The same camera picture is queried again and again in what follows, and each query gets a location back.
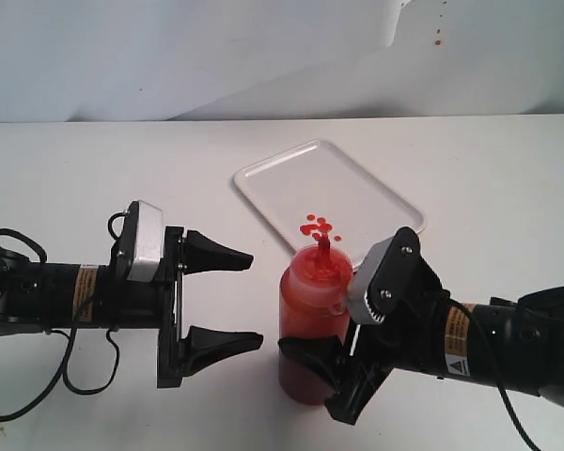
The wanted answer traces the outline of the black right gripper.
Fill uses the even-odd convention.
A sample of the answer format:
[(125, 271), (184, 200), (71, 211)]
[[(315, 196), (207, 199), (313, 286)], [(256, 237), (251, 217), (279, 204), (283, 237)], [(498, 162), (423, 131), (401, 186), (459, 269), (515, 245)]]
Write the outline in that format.
[(284, 337), (278, 347), (333, 389), (324, 402), (330, 416), (354, 425), (394, 369), (425, 375), (444, 374), (442, 334), (449, 292), (426, 262), (418, 264), (404, 298), (380, 325), (350, 322), (348, 339)]

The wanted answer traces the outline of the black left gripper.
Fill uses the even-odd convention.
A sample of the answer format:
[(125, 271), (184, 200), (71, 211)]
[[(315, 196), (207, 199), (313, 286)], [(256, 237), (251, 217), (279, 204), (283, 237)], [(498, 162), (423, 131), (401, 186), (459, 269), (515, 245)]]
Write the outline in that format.
[(252, 255), (226, 247), (196, 230), (188, 230), (185, 240), (183, 234), (181, 226), (164, 229), (164, 253), (156, 273), (148, 282), (137, 282), (128, 279), (133, 245), (131, 234), (123, 232), (112, 246), (106, 293), (101, 312), (94, 316), (120, 329), (158, 332), (159, 388), (178, 388), (183, 376), (194, 376), (227, 358), (258, 350), (263, 343), (263, 335), (255, 332), (223, 332), (197, 326), (191, 326), (188, 335), (181, 338), (181, 263), (185, 274), (194, 274), (242, 272), (254, 261)]

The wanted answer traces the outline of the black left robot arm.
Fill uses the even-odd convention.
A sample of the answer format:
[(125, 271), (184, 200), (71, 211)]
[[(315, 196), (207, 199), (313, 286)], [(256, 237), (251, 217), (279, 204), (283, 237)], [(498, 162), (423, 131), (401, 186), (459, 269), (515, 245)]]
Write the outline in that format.
[(260, 348), (261, 334), (196, 326), (183, 334), (175, 319), (184, 275), (245, 271), (252, 256), (195, 230), (169, 226), (155, 275), (148, 282), (135, 282), (118, 274), (122, 251), (123, 242), (117, 241), (108, 265), (83, 266), (32, 262), (0, 247), (0, 336), (69, 328), (76, 319), (87, 329), (154, 329), (160, 389), (178, 387), (210, 365)]

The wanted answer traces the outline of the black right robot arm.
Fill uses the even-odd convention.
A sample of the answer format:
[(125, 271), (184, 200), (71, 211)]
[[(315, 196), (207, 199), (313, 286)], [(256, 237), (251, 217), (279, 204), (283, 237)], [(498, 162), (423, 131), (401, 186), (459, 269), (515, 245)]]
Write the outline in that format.
[(386, 309), (382, 323), (350, 325), (336, 337), (284, 337), (278, 347), (314, 372), (332, 394), (324, 405), (353, 425), (397, 368), (438, 379), (500, 386), (564, 407), (564, 287), (517, 302), (460, 304), (425, 261), (382, 270), (368, 289)]

